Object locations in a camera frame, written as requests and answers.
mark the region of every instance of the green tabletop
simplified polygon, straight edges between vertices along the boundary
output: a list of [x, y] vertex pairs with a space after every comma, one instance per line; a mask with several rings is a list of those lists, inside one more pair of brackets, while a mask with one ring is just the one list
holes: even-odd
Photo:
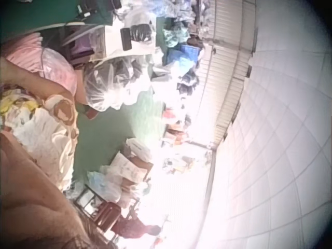
[[[112, 25], [113, 15], [107, 12], [104, 2], [97, 0], [99, 12], [84, 23]], [[77, 19], [79, 0], [33, 0], [32, 3], [7, 1], [0, 10], [1, 42], [31, 31], [81, 22]]]

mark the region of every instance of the white ceiling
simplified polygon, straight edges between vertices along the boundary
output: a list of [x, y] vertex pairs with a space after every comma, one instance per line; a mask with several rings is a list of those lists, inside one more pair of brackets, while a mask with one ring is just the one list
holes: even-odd
[[198, 248], [311, 248], [331, 215], [331, 46], [297, 0], [259, 0], [241, 108]]

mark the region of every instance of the pink cloth bundle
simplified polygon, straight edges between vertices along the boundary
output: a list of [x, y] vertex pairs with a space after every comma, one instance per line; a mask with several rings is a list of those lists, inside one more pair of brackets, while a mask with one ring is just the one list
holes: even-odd
[[13, 64], [33, 73], [39, 72], [41, 77], [45, 76], [75, 95], [77, 77], [74, 69], [58, 52], [49, 48], [43, 51], [42, 40], [40, 33], [27, 35], [4, 46], [3, 55]]

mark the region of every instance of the garment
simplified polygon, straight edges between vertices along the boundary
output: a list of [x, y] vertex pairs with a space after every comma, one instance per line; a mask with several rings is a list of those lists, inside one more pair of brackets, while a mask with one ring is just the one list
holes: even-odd
[[111, 230], [126, 239], [138, 239], [146, 234], [147, 226], [145, 226], [137, 217], [126, 219], [123, 216], [120, 216], [114, 226], [112, 226]]
[[73, 67], [58, 52], [43, 48], [42, 40], [40, 33], [33, 33], [5, 44], [2, 53], [11, 63], [62, 85], [74, 96], [77, 76]]
[[1, 129], [10, 131], [50, 180], [65, 190], [71, 183], [77, 144], [77, 113], [61, 95], [46, 101], [19, 87], [2, 88]]

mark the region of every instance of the wooden chair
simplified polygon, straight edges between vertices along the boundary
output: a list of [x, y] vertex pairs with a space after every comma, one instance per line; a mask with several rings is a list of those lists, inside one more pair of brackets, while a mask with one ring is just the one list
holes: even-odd
[[[90, 200], [82, 206], [80, 200], [88, 192], [93, 193], [93, 196]], [[87, 205], [89, 205], [95, 198], [98, 198], [102, 201], [99, 205], [97, 214], [92, 215], [86, 211]], [[82, 193], [75, 199], [74, 204], [89, 218], [91, 219], [97, 227], [99, 227], [103, 232], [109, 230], [117, 221], [121, 215], [121, 207], [112, 202], [105, 201], [100, 195], [98, 195], [94, 190], [92, 190], [88, 185], [85, 184], [85, 188]]]

